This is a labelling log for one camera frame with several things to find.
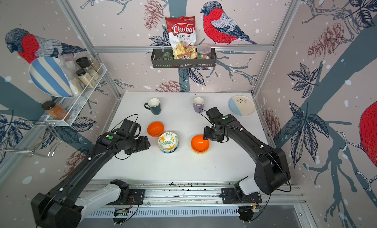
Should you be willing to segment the blue yellow patterned bowl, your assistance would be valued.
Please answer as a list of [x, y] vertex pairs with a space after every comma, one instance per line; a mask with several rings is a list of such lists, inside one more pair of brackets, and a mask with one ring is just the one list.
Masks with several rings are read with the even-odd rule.
[[164, 153], [172, 153], [172, 152], [174, 152], [177, 148], [178, 148], [178, 146], [176, 146], [176, 147], [174, 147], [174, 148], [168, 148], [168, 149], [163, 148], [163, 147], [160, 147], [160, 150], [161, 150], [162, 152], [164, 152]]

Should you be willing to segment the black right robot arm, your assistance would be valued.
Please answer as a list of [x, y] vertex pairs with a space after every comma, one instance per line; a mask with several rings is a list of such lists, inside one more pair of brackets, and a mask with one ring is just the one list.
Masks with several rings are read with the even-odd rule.
[[289, 182], [287, 157], [281, 148], [273, 148], [256, 138], [232, 115], [210, 111], [206, 115], [212, 126], [204, 128], [204, 139], [221, 143], [224, 138], [234, 140], [255, 162], [253, 179], [260, 191], [269, 195]]

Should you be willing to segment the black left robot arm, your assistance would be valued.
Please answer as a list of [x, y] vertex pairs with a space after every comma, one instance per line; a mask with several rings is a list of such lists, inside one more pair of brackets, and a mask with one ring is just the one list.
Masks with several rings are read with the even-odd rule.
[[132, 154], [148, 150], [147, 136], [123, 137], [106, 132], [94, 148], [66, 179], [48, 193], [38, 193], [31, 201], [37, 227], [75, 228], [83, 218], [83, 205], [76, 205], [79, 195], [98, 171], [120, 151]]

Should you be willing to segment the yellow flower ceramic bowl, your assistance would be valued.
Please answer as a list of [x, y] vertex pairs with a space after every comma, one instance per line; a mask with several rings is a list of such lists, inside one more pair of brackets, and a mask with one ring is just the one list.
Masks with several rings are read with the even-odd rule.
[[178, 146], [179, 138], [173, 132], [165, 132], [158, 139], [158, 146], [163, 148], [174, 148]]

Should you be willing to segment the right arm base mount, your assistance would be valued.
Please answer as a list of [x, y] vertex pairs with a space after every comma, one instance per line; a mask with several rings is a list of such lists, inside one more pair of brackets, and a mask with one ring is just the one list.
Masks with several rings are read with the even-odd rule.
[[233, 188], [222, 188], [219, 197], [222, 198], [224, 204], [262, 203], [260, 189], [254, 177], [245, 177], [239, 180]]

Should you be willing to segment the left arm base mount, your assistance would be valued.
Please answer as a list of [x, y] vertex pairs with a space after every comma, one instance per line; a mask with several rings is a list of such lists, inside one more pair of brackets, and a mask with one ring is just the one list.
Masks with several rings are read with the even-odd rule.
[[113, 180], [110, 184], [118, 186], [120, 190], [120, 195], [117, 200], [108, 203], [108, 205], [131, 205], [132, 202], [136, 202], [137, 205], [142, 205], [145, 189], [130, 189], [130, 185], [121, 180]]

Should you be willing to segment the orange plastic bowl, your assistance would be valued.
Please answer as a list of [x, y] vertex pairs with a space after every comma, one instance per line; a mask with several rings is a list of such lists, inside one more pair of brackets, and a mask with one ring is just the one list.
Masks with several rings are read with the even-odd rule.
[[206, 151], [210, 147], [210, 141], [205, 140], [203, 135], [196, 135], [192, 138], [190, 145], [192, 150]]
[[164, 125], [161, 122], [156, 121], [156, 122], [151, 123], [148, 126], [147, 133], [151, 137], [159, 137], [164, 133], [164, 129], [165, 129]]

